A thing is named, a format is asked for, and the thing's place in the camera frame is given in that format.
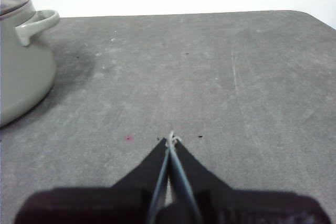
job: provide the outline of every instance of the gray pot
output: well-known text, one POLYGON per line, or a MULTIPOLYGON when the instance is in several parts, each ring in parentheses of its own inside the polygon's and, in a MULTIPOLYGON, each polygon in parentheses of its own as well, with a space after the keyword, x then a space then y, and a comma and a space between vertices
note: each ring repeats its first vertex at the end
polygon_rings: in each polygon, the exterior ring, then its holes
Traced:
POLYGON ((1 126, 37 104, 53 86, 54 55, 42 31, 59 21, 31 0, 1 0, 1 126))

